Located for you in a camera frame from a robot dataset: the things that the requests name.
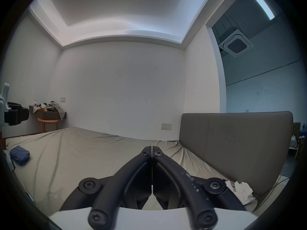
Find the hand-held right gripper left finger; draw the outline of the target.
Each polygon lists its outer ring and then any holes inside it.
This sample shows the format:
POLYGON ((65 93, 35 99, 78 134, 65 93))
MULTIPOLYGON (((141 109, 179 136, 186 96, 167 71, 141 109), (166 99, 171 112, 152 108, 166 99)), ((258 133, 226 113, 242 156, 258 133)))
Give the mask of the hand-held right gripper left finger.
POLYGON ((94 230, 114 229, 120 207, 142 209, 152 194, 152 147, 122 166, 113 176, 82 179, 60 211, 90 207, 87 222, 94 230))

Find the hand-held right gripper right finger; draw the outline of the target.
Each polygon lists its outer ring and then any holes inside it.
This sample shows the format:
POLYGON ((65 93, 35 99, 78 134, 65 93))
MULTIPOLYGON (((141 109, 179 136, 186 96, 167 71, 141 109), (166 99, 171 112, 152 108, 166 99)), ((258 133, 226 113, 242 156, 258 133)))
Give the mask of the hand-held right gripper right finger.
POLYGON ((213 229, 218 223, 214 208, 245 211, 225 180, 192 176, 157 146, 152 147, 152 185, 163 210, 187 209, 193 229, 213 229))

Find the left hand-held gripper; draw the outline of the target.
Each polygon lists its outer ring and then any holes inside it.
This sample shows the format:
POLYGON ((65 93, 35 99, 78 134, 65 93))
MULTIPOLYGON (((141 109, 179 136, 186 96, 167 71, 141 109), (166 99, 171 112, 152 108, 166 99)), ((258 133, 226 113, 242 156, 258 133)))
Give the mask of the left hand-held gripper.
POLYGON ((22 107, 21 104, 8 102, 10 85, 4 83, 0 94, 0 126, 15 126, 28 120, 29 109, 22 107))

